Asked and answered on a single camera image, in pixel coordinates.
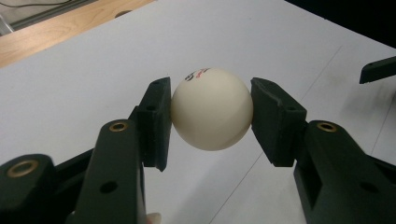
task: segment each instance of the white surface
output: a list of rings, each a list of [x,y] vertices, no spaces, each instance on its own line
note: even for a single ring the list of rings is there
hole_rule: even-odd
[[[205,68],[182,79],[172,96],[171,119],[193,147],[216,151],[233,146],[253,118],[250,91],[239,77]]]
[[[366,153],[395,162],[396,77],[357,84],[366,63],[395,54],[280,0],[157,1],[0,70],[0,162],[70,159],[102,125],[127,118],[152,80],[170,76],[174,89],[202,67],[248,86],[270,79],[308,120],[337,122]],[[173,130],[166,170],[146,169],[148,212],[164,224],[304,223],[291,174],[269,164],[251,131],[205,152]]]

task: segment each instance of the printed logo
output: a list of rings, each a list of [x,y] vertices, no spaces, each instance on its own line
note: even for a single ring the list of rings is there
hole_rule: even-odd
[[[203,74],[203,73],[205,73],[207,70],[209,70],[210,68],[204,68],[204,69],[201,69],[201,70],[198,70],[198,71],[196,71],[196,72],[193,72],[193,73],[191,73],[191,74],[189,74],[186,78],[184,78],[186,81],[190,81],[190,80],[192,80],[193,78],[194,78],[194,74],[197,74],[196,75],[196,78],[200,78],[201,77],[201,74]]]

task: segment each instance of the ping pong ball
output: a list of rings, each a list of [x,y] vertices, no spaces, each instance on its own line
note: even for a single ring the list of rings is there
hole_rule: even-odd
[[[177,86],[171,119],[178,134],[193,147],[221,150],[248,131],[253,102],[242,80],[218,68],[201,69]]]

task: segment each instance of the brass insert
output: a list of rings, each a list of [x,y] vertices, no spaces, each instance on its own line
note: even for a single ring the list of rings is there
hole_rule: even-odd
[[[335,133],[337,132],[337,127],[333,124],[330,124],[328,122],[321,122],[318,123],[317,127],[321,129],[322,131],[328,132],[328,133]]]
[[[29,160],[29,161],[21,161],[17,164],[11,166],[8,169],[7,175],[12,178],[21,177],[24,175],[28,175],[35,170],[38,166],[38,161]]]
[[[118,133],[126,130],[128,128],[128,124],[125,122],[116,122],[110,126],[110,131],[113,133]]]

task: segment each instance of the white table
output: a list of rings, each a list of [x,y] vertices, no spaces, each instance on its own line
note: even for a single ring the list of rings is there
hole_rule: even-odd
[[[221,67],[250,87],[270,79],[308,118],[346,128],[363,150],[396,163],[395,77],[359,84],[367,63],[396,50],[281,0],[162,0],[0,70],[0,162],[29,153],[56,164],[94,146],[148,84]],[[148,212],[164,224],[304,223],[291,168],[275,168],[252,131],[206,152],[172,131],[163,173],[146,169]]]

